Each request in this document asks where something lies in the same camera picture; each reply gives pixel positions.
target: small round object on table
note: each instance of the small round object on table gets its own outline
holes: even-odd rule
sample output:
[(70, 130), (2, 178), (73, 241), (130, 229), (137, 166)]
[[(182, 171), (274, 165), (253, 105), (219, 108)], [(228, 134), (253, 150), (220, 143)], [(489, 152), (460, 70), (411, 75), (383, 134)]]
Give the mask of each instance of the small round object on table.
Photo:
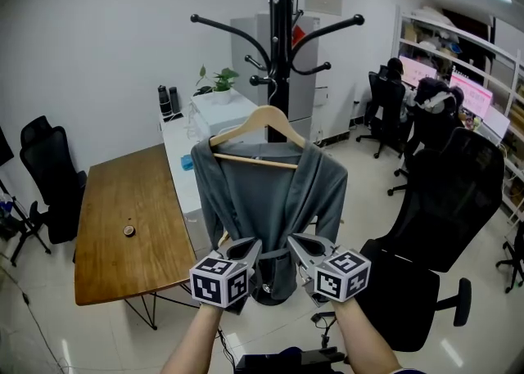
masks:
[(124, 227), (124, 235), (126, 237), (133, 237), (136, 234), (136, 230), (133, 226), (125, 226)]

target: gray bathrobe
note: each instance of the gray bathrobe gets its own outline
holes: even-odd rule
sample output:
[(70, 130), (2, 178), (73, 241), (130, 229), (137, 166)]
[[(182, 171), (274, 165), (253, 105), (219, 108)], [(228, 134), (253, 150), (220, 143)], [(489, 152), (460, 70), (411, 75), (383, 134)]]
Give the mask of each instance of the gray bathrobe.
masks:
[[(220, 160), (213, 153), (298, 164), (283, 169)], [(335, 242), (346, 194), (347, 171), (315, 145), (302, 150), (285, 143), (226, 142), (211, 150), (209, 140), (191, 151), (207, 232), (218, 247), (224, 228), (233, 240), (262, 240), (261, 259), (271, 259), (273, 279), (264, 280), (271, 297), (285, 300), (296, 289), (296, 267), (287, 236), (303, 232), (313, 218), (317, 236)]]

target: human arm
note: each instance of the human arm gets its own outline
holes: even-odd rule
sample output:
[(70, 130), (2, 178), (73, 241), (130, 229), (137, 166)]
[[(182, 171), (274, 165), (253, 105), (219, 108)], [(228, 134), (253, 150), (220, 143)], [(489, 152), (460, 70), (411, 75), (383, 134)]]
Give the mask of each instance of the human arm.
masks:
[(332, 304), (355, 374), (391, 374), (401, 369), (390, 346), (355, 299), (345, 303), (333, 301)]
[(161, 374), (206, 374), (224, 309), (201, 304), (191, 326), (171, 354)]

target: red object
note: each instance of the red object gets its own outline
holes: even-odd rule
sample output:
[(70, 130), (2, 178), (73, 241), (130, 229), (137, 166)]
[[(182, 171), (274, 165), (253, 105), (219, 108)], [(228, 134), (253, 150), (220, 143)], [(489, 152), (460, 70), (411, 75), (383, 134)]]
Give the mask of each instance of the red object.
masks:
[(295, 28), (293, 28), (293, 38), (291, 40), (291, 45), (294, 47), (298, 44), (298, 42), (305, 36), (305, 32), (302, 30), (302, 28), (297, 25)]

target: speaker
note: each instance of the speaker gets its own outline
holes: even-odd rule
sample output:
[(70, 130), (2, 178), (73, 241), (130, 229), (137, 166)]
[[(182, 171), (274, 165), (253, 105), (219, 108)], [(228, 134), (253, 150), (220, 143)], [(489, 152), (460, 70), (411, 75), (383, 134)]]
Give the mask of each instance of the speaker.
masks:
[(3, 135), (2, 129), (0, 128), (0, 166), (11, 160), (13, 157), (15, 156), (7, 144), (7, 140)]

